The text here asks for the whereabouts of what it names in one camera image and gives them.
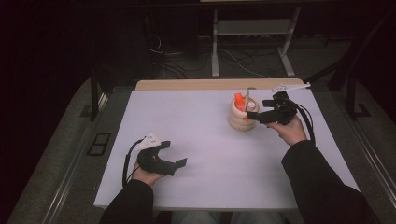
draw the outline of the gray floor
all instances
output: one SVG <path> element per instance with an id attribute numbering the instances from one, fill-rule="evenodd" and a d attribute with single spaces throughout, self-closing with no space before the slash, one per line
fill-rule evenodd
<path id="1" fill-rule="evenodd" d="M 281 43 L 278 38 L 265 37 L 259 47 L 248 45 L 250 42 L 249 37 L 221 42 L 219 47 L 226 51 L 220 54 L 220 78 L 286 77 L 282 64 L 274 53 Z M 323 43 L 321 37 L 293 40 L 288 55 L 297 78 L 310 77 L 334 63 L 349 46 L 348 42 L 331 42 L 327 47 Z M 167 53 L 168 71 L 162 70 L 158 78 L 211 78 L 209 48 L 203 48 L 198 60 L 179 54 L 178 49 L 170 49 Z M 229 53 L 241 59 L 241 64 L 249 64 L 246 69 L 250 72 L 233 63 Z M 312 86 L 323 116 L 369 204 L 382 223 L 396 223 L 395 206 L 364 152 L 366 145 L 370 144 L 390 178 L 396 177 L 396 164 L 393 162 L 396 127 L 363 86 L 358 86 L 357 103 L 364 104 L 372 116 L 359 118 L 358 122 L 352 121 L 344 109 L 345 90 L 328 91 L 326 84 L 329 78 L 330 76 L 324 77 Z M 87 80 L 81 86 L 64 113 L 8 223 L 98 223 L 103 210 L 94 207 L 93 201 L 133 89 L 117 87 L 108 96 L 107 104 L 96 120 L 90 121 L 82 113 L 90 104 L 90 82 Z M 364 133 L 363 140 L 356 134 L 359 130 Z M 102 157 L 87 156 L 85 153 L 97 133 L 111 133 L 106 153 Z M 296 211 L 288 211 L 287 216 L 293 224 L 303 223 Z"/>

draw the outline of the person's left hand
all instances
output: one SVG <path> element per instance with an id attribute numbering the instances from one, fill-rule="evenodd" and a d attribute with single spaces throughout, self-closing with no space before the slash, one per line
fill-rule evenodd
<path id="1" fill-rule="evenodd" d="M 165 176 L 144 171 L 137 162 L 134 164 L 134 170 L 136 171 L 132 174 L 132 179 L 140 180 L 150 186 L 153 186 L 158 179 Z"/>

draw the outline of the hand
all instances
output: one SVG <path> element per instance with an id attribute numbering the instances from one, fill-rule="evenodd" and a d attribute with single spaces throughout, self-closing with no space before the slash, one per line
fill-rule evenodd
<path id="1" fill-rule="evenodd" d="M 139 167 L 137 162 L 134 164 L 134 170 L 135 172 L 132 174 L 132 179 L 140 180 L 150 186 L 153 186 L 158 179 L 165 176 L 144 171 Z"/>
<path id="2" fill-rule="evenodd" d="M 279 133 L 279 137 L 285 140 L 289 146 L 293 146 L 294 144 L 307 139 L 303 124 L 297 115 L 295 115 L 287 125 L 269 123 L 267 126 L 277 131 Z"/>

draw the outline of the white table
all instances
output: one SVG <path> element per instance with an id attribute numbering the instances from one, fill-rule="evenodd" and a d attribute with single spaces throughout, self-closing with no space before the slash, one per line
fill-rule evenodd
<path id="1" fill-rule="evenodd" d="M 175 176 L 154 186 L 154 208 L 161 210 L 284 210 L 296 208 L 281 165 L 289 148 L 277 133 L 257 123 L 240 132 L 227 121 L 230 102 L 239 90 L 133 91 L 107 163 L 95 206 L 106 208 L 121 190 L 124 158 L 130 146 L 149 133 L 171 147 L 163 160 L 188 158 Z M 272 99 L 269 90 L 253 90 L 256 100 Z M 317 146 L 345 184 L 358 189 L 311 90 L 289 92 L 314 120 Z M 131 157 L 130 172 L 137 152 Z"/>

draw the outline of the orange object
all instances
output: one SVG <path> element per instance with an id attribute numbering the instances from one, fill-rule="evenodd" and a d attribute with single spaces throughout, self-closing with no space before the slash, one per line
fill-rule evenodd
<path id="1" fill-rule="evenodd" d="M 245 111 L 244 108 L 244 99 L 242 98 L 241 92 L 235 94 L 235 106 L 240 111 Z"/>

